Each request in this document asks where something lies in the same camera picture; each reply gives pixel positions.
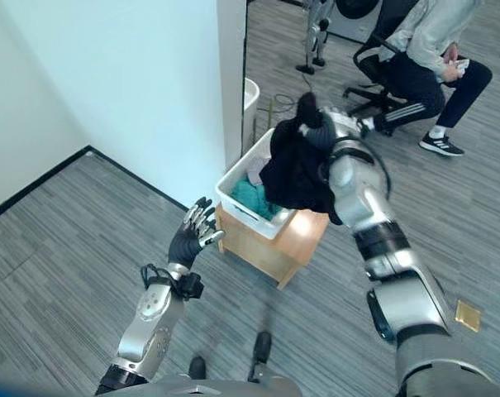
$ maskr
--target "washing machine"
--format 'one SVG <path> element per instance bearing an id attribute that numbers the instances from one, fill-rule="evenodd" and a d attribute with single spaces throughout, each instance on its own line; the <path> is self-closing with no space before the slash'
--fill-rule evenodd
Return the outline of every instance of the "washing machine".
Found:
<path id="1" fill-rule="evenodd" d="M 365 43 L 379 19 L 383 0 L 335 0 L 329 32 Z"/>

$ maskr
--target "black office chair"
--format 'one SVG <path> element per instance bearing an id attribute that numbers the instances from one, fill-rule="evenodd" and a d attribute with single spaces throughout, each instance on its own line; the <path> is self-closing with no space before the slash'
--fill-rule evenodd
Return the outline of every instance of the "black office chair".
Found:
<path id="1" fill-rule="evenodd" d="M 373 85 L 360 85 L 360 87 L 371 88 L 376 85 L 381 85 L 383 89 L 379 93 L 372 93 L 365 89 L 352 87 L 346 89 L 343 93 L 344 98 L 349 97 L 350 93 L 355 93 L 356 95 L 367 98 L 369 100 L 367 103 L 364 103 L 363 105 L 360 105 L 357 108 L 349 111 L 349 116 L 352 116 L 353 114 L 368 108 L 379 108 L 383 112 L 387 112 L 392 108 L 395 108 L 396 106 L 402 104 L 401 102 L 395 101 L 388 96 L 389 94 L 392 94 L 396 98 L 404 98 L 384 78 L 381 67 L 382 65 L 379 62 L 378 54 L 366 56 L 362 60 L 359 60 L 359 57 L 365 51 L 371 50 L 381 45 L 389 48 L 395 53 L 398 53 L 399 50 L 393 45 L 387 43 L 386 39 L 393 34 L 398 25 L 400 25 L 400 23 L 411 11 L 413 6 L 417 4 L 417 2 L 418 0 L 383 0 L 379 19 L 376 22 L 376 27 L 374 28 L 367 42 L 353 56 L 353 61 L 355 62 L 355 65 L 358 67 L 358 69 L 360 69 L 373 82 Z"/>

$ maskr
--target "white wall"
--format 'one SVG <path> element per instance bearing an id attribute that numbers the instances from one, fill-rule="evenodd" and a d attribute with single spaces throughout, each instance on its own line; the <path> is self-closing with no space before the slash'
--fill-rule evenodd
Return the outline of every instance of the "white wall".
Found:
<path id="1" fill-rule="evenodd" d="M 245 0 L 217 0 L 226 167 L 240 157 L 244 101 Z"/>
<path id="2" fill-rule="evenodd" d="M 0 17 L 0 204 L 87 144 Z"/>
<path id="3" fill-rule="evenodd" d="M 184 205 L 214 195 L 226 168 L 217 0 L 0 4 L 93 146 Z"/>

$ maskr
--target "black pants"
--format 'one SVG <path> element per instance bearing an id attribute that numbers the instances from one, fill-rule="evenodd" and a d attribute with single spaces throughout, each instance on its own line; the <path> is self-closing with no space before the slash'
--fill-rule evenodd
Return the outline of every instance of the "black pants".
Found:
<path id="1" fill-rule="evenodd" d="M 435 74 L 416 64 L 406 53 L 395 55 L 384 66 L 384 75 L 409 103 L 375 116 L 374 127 L 377 131 L 392 130 L 439 113 L 436 125 L 452 128 L 492 79 L 489 68 L 471 60 L 461 79 L 446 83 L 448 87 L 455 88 L 455 92 L 445 104 L 445 96 Z"/>

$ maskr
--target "wooden cabinet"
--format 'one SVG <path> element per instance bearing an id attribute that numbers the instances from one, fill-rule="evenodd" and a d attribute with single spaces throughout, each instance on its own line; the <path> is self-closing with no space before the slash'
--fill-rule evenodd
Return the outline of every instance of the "wooden cabinet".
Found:
<path id="1" fill-rule="evenodd" d="M 273 279 L 282 289 L 306 266 L 329 222 L 328 215 L 310 210 L 297 211 L 273 240 L 268 240 L 226 213 L 221 205 L 215 212 L 217 227 L 226 232 L 220 251 L 231 251 Z"/>

